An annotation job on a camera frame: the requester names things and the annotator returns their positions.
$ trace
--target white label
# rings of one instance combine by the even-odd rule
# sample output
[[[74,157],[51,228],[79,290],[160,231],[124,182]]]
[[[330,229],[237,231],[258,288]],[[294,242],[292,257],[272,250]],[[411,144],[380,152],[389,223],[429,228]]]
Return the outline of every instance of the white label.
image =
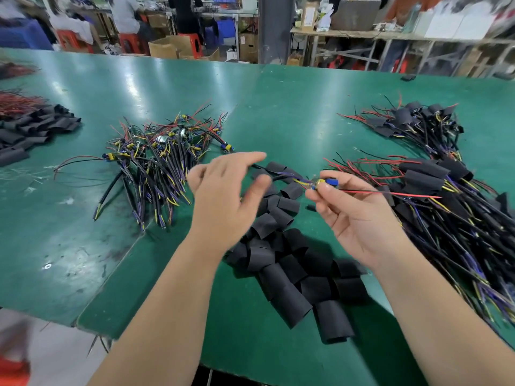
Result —
[[[306,8],[306,15],[304,16],[304,24],[305,26],[311,26],[313,25],[313,20],[315,19],[315,8],[310,6],[309,8]]]

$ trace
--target workbench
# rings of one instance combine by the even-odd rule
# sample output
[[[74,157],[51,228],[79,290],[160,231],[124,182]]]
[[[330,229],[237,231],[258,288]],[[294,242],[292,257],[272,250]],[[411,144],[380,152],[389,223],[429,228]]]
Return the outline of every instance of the workbench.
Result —
[[[51,51],[6,53],[41,70],[0,81],[1,89],[22,86],[29,95],[60,103],[82,117],[83,126],[33,148],[28,160],[0,170],[0,306],[103,336],[122,334],[184,238],[192,215],[192,207],[183,203],[172,228],[150,224],[140,233],[120,185],[94,222],[97,203],[117,173],[113,163],[69,165],[52,180],[53,168],[63,160],[104,153],[105,142],[117,136],[109,125],[116,127],[123,116],[135,124],[162,123],[179,111],[191,113],[211,102],[203,116],[229,112],[222,136],[235,150],[262,150],[267,160],[313,175],[325,168],[323,158],[332,159],[337,151],[349,159],[363,157],[357,149],[379,156],[409,155],[394,141],[337,113],[386,104],[383,95],[395,102],[399,92],[404,102],[459,102],[457,113],[466,130],[460,151],[468,167],[499,191],[514,186],[506,175],[515,169],[506,159],[512,155],[509,125],[515,121],[511,82],[419,76],[406,83],[398,75],[379,72]],[[218,154],[213,142],[205,161]],[[250,179],[245,179],[244,186],[248,184]],[[319,215],[305,209],[307,200],[301,198],[301,203],[293,226],[313,247],[344,255]],[[373,300],[346,309],[356,337],[325,345],[312,312],[288,329],[258,282],[235,276],[222,263],[201,363],[280,386],[424,384],[376,278],[369,274],[363,280]],[[514,331],[504,324],[500,328],[514,344]]]
[[[421,59],[416,69],[415,74],[420,73],[424,64],[429,61],[429,59],[433,60],[449,60],[456,61],[457,67],[455,70],[459,69],[461,62],[466,58],[468,52],[459,51],[457,53],[447,53],[444,55],[439,55],[436,57],[431,57],[431,51],[436,43],[461,43],[469,46],[480,46],[482,44],[491,44],[491,45],[499,45],[503,46],[503,51],[497,57],[495,64],[490,68],[490,71],[487,73],[487,77],[491,77],[495,72],[496,66],[503,63],[504,59],[508,55],[513,48],[515,48],[515,40],[511,39],[497,39],[497,38],[483,38],[483,39],[457,39],[457,38],[424,38],[419,35],[415,35],[413,33],[404,33],[398,31],[341,31],[341,30],[329,30],[325,32],[317,32],[317,31],[302,31],[300,28],[293,27],[290,31],[291,35],[304,35],[307,38],[306,45],[304,46],[304,54],[306,54],[306,48],[308,47],[308,43],[311,38],[312,41],[312,49],[311,49],[311,58],[310,58],[310,66],[315,65],[315,60],[317,57],[326,56],[326,55],[344,55],[345,57],[355,58],[358,60],[367,61],[365,64],[365,71],[368,70],[370,63],[377,64],[377,70],[381,69],[383,62],[386,58],[386,54],[390,49],[390,45],[393,40],[408,40],[410,42],[421,41],[427,42],[427,46],[424,47],[423,51],[421,51]],[[346,50],[346,51],[322,51],[318,52],[318,42],[319,37],[326,38],[361,38],[361,39],[371,39],[372,46],[365,49],[354,49],[354,50]],[[375,59],[373,57],[374,50],[376,49],[377,41],[384,40],[385,47],[379,59]],[[408,47],[402,54],[402,57],[399,61],[397,70],[400,70],[401,64],[406,57],[408,51]]]

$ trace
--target person in orange shirt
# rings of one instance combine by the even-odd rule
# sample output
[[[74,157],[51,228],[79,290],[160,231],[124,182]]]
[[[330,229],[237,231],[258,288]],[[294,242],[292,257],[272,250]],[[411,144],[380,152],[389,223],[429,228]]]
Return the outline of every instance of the person in orange shirt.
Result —
[[[431,9],[441,0],[395,0],[385,16],[385,21],[396,20],[398,25],[405,25],[409,18],[411,8],[418,2],[421,3],[421,11]],[[388,53],[381,65],[380,71],[391,72],[395,62],[402,57],[402,53],[409,45],[406,40],[392,40]]]

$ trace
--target blue component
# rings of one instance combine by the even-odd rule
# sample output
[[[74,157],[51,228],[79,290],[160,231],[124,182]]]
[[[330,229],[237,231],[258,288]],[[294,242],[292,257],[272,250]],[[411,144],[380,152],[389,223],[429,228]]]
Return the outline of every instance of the blue component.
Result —
[[[338,179],[325,179],[325,182],[329,185],[332,185],[333,187],[338,187]]]

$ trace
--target white cloth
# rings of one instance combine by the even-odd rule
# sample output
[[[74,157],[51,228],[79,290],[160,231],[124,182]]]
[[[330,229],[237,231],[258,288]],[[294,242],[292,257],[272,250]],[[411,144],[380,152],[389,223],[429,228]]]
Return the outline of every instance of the white cloth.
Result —
[[[25,16],[18,9],[16,0],[0,1],[0,18],[2,19],[24,19]]]
[[[111,12],[116,29],[120,34],[137,34],[139,23],[134,18],[134,12],[138,10],[139,4],[136,0],[113,0]]]
[[[73,31],[80,40],[88,44],[93,44],[93,35],[91,34],[91,27],[87,21],[79,19],[72,19],[64,12],[54,14],[50,9],[48,0],[43,0],[48,16],[50,17],[50,24],[55,30],[68,30]],[[58,6],[61,11],[64,11],[66,0],[58,0]]]

